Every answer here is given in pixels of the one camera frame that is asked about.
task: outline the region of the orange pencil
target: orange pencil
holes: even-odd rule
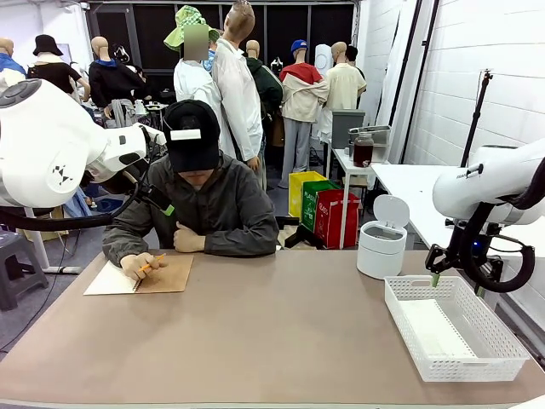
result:
[[[166,255],[167,255],[167,253],[163,253],[161,256],[157,256],[155,258],[158,259],[158,260],[163,260],[163,257],[165,257]],[[140,267],[140,270],[138,270],[138,271],[144,271],[146,268],[149,268],[149,267],[151,267],[151,266],[149,264],[146,264],[145,266]]]

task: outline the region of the gray jacket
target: gray jacket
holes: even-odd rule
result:
[[[245,164],[221,155],[220,165],[198,191],[172,170],[168,155],[150,166],[148,177],[172,200],[175,211],[166,216],[149,204],[131,203],[104,233],[102,249],[114,264],[147,251],[143,237],[152,228],[161,248],[174,248],[176,221],[206,236],[208,254],[260,256],[276,250],[273,204]]]

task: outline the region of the green hat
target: green hat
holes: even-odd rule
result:
[[[200,12],[192,6],[184,6],[178,10],[175,17],[176,28],[164,39],[164,45],[173,49],[174,51],[179,51],[181,44],[184,42],[184,27],[190,26],[193,24],[204,24],[206,25],[206,20],[200,14]],[[220,34],[213,29],[208,27],[208,34],[210,41],[216,41]]]

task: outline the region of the white plastic basket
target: white plastic basket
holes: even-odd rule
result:
[[[385,278],[386,304],[422,379],[514,380],[530,358],[519,340],[464,279],[431,282],[426,275]]]

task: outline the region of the gray stool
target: gray stool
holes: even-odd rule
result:
[[[6,260],[14,256],[17,251],[23,251],[26,254],[34,271],[32,275],[18,279],[15,284],[12,284],[8,277]],[[49,282],[30,243],[20,234],[0,232],[0,310],[8,311],[17,308],[17,295],[34,285],[41,285],[45,288]]]

